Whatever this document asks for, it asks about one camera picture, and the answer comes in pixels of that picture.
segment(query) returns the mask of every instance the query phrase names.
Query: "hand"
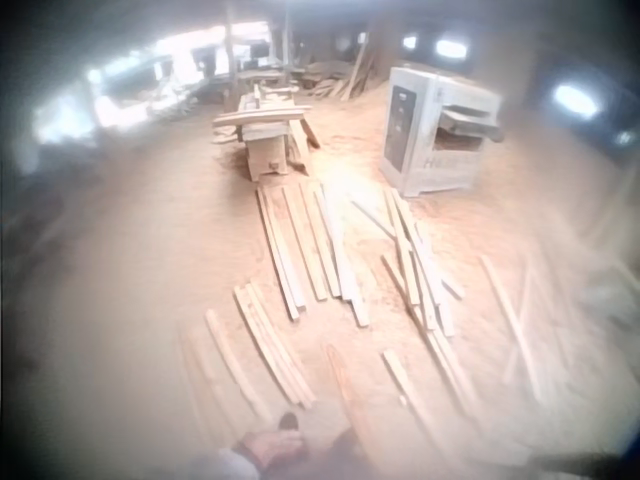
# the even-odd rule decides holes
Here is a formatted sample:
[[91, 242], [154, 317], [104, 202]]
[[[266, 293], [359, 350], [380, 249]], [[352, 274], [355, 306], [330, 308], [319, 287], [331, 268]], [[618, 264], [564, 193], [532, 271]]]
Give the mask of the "hand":
[[258, 462], [256, 466], [261, 471], [274, 463], [293, 460], [305, 448], [302, 434], [297, 430], [247, 433], [240, 444], [253, 455], [253, 460]]

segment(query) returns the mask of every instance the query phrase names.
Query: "metal machine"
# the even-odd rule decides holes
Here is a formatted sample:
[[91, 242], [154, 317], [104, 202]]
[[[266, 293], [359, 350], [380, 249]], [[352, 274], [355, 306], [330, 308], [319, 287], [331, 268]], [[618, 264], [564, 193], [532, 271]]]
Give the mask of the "metal machine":
[[502, 140], [500, 96], [469, 80], [393, 68], [380, 169], [406, 197], [470, 187], [485, 142]]

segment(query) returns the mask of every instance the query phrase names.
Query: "sawdust-covered floor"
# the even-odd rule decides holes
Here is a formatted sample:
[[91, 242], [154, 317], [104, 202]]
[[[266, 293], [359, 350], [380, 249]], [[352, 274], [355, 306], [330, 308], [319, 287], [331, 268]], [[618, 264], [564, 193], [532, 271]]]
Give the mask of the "sawdust-covered floor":
[[[348, 103], [315, 102], [309, 114], [323, 142], [313, 152], [319, 179], [370, 203], [381, 215], [379, 189], [386, 182], [377, 167], [385, 109], [383, 86]], [[611, 450], [626, 440], [637, 420], [640, 392], [608, 340], [607, 327], [578, 308], [554, 321], [540, 294], [560, 303], [552, 295], [536, 232], [550, 228], [543, 212], [560, 203], [553, 187], [558, 172], [580, 159], [549, 158], [541, 153], [547, 145], [536, 144], [527, 121], [513, 120], [506, 127], [507, 140], [490, 145], [472, 190], [409, 202], [414, 215], [429, 225], [442, 268], [466, 289], [463, 301], [451, 300], [457, 332], [451, 344], [481, 400], [478, 427], [459, 412], [383, 268], [380, 255], [393, 253], [392, 242], [344, 199], [346, 249], [371, 327], [358, 329], [350, 308], [338, 300], [313, 299], [280, 199], [277, 214], [308, 302], [298, 324], [288, 321], [243, 148], [212, 143], [213, 113], [203, 107], [188, 119], [147, 128], [143, 136], [127, 140], [135, 148], [123, 148], [102, 165], [99, 184], [70, 209], [74, 233], [67, 236], [62, 258], [32, 282], [27, 308], [38, 322], [28, 327], [27, 337], [37, 337], [33, 348], [41, 364], [19, 389], [9, 397], [5, 393], [5, 400], [21, 411], [13, 421], [24, 425], [25, 438], [43, 458], [67, 471], [72, 466], [82, 476], [90, 471], [95, 478], [96, 469], [104, 476], [140, 475], [152, 466], [173, 468], [256, 428], [205, 330], [208, 308], [230, 332], [247, 375], [273, 414], [290, 409], [233, 300], [233, 287], [249, 279], [262, 288], [273, 323], [301, 357], [318, 397], [311, 411], [301, 412], [302, 429], [315, 449], [326, 447], [347, 427], [327, 344], [344, 357], [384, 462], [396, 471], [442, 478], [444, 466], [399, 401], [380, 357], [387, 348], [400, 355], [432, 413], [432, 433], [461, 458], [490, 453], [504, 459], [515, 447]], [[264, 179], [266, 185], [306, 181], [297, 172]], [[604, 184], [598, 188], [605, 189]], [[532, 399], [522, 367], [512, 385], [502, 383], [514, 341], [480, 254], [493, 260], [516, 306], [527, 256], [535, 267], [541, 288], [532, 294], [526, 337], [543, 379], [540, 405]], [[568, 285], [579, 285], [580, 278], [563, 262], [557, 267]], [[208, 349], [235, 432], [198, 372], [185, 364], [184, 332], [199, 337]]]

